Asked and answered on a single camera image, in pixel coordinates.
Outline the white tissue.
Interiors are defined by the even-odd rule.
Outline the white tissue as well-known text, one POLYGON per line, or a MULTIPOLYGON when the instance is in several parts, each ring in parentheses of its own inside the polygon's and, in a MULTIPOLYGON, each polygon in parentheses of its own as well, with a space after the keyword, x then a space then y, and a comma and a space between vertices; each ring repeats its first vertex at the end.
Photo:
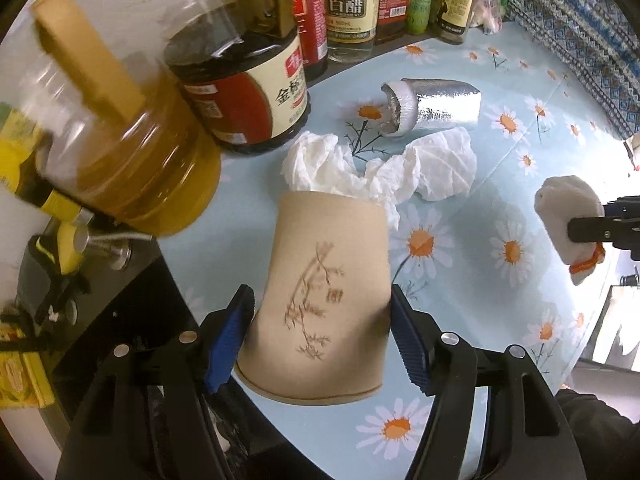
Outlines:
POLYGON ((370 160, 366 168, 372 200, 398 205, 418 194, 427 202, 468 195, 477 173, 477 156, 463 127, 421 136, 385 162, 370 160))
POLYGON ((290 191, 320 192, 375 203, 384 209, 388 227, 398 229, 399 212, 390 192, 383 191, 374 177, 360 174, 350 149, 333 133, 301 133, 285 155, 281 174, 290 191))

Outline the brown paper cup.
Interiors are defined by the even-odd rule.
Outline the brown paper cup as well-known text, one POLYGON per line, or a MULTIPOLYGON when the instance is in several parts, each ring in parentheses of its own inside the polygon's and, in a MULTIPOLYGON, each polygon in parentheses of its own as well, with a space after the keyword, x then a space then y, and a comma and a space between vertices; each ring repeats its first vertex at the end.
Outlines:
POLYGON ((285 193, 264 298, 235 373, 248 388, 289 404, 372 396, 383 385, 391 288, 381 206, 285 193))

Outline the silver foil insulated bag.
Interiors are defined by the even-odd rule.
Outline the silver foil insulated bag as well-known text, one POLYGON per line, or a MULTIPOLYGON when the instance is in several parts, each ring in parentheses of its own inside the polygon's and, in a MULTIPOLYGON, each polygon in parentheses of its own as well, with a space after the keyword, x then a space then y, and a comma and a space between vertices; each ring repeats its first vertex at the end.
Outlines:
POLYGON ((388 108, 381 130, 389 138, 413 131, 474 128, 480 120, 482 92, 468 82, 402 78, 387 81, 381 90, 388 108))

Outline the yellow seasoning box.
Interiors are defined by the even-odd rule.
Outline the yellow seasoning box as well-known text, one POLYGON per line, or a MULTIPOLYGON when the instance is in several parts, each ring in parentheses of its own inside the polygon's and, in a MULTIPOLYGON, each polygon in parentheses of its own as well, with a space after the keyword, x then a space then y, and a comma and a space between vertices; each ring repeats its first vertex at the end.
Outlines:
POLYGON ((40 356, 44 344, 21 328, 1 324, 0 406, 46 408, 54 393, 40 356))

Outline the patterned blue curtain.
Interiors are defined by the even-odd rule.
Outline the patterned blue curtain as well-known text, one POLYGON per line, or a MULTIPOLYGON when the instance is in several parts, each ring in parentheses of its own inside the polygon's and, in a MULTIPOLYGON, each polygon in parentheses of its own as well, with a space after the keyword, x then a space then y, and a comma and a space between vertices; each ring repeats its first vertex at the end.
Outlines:
POLYGON ((620 140, 639 133, 639 37, 615 0, 509 0, 508 14, 570 68, 620 140))

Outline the small dark oil bottle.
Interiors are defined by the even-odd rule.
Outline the small dark oil bottle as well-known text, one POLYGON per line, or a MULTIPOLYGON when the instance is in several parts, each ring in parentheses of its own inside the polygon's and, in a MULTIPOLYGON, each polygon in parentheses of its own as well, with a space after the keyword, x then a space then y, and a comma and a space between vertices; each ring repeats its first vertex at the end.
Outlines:
POLYGON ((436 25, 439 38, 448 44, 462 44, 471 19, 474 0, 442 0, 436 25))

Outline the large cooking oil jug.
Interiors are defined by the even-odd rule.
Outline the large cooking oil jug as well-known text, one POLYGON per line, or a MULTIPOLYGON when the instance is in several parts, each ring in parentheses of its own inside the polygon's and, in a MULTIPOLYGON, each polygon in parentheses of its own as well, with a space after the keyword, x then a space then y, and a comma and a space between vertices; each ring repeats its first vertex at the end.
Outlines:
POLYGON ((29 7, 43 50, 21 108, 46 130, 36 168, 56 188, 155 237, 207 208, 221 154, 167 65, 144 52, 118 58, 75 0, 29 7))

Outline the dark soy sauce jug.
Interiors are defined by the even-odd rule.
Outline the dark soy sauce jug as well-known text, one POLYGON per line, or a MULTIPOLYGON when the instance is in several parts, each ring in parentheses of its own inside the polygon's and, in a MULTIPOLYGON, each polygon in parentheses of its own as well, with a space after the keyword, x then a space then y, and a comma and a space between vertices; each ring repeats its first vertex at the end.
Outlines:
POLYGON ((218 143, 244 154, 285 144, 310 110, 293 0, 171 0, 163 60, 218 143))

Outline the white vinegar bottle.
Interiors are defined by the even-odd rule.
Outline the white vinegar bottle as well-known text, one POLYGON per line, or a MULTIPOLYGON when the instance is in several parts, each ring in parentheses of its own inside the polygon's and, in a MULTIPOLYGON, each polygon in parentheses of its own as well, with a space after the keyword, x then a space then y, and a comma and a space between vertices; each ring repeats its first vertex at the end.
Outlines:
POLYGON ((329 58, 359 63, 372 52, 380 0, 324 0, 329 58))

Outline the red label sauce bottle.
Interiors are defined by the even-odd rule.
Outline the red label sauce bottle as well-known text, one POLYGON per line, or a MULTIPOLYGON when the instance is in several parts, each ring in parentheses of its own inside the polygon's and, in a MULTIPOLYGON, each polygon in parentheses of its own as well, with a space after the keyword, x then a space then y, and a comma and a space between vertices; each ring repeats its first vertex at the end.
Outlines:
POLYGON ((324 0, 293 0, 293 10, 298 24, 306 81, 313 81, 328 67, 324 0))

